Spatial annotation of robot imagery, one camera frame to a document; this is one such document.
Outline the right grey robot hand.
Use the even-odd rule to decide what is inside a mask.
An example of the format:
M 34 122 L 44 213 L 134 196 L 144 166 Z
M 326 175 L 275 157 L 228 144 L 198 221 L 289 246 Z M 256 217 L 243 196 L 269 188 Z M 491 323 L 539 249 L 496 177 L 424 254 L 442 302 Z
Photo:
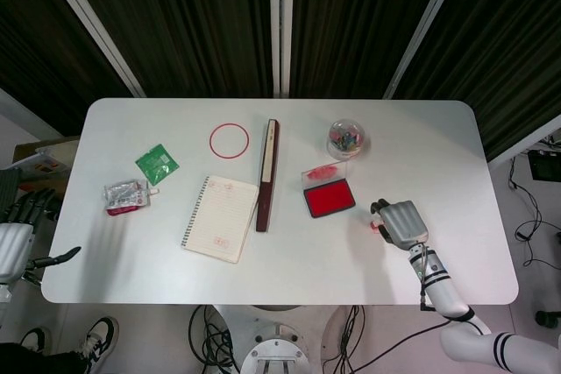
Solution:
M 412 201 L 389 203 L 379 199 L 371 204 L 373 223 L 387 243 L 408 251 L 426 243 L 429 231 Z

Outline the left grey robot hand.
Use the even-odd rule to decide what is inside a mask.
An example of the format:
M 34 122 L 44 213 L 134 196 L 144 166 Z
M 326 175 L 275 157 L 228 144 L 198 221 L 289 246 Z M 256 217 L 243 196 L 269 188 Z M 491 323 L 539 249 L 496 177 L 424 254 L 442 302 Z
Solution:
M 54 197 L 53 189 L 28 192 L 1 214 L 1 285 L 9 286 L 20 279 L 39 284 L 34 272 L 61 265 L 81 251 L 77 246 L 56 257 L 30 259 L 35 231 Z

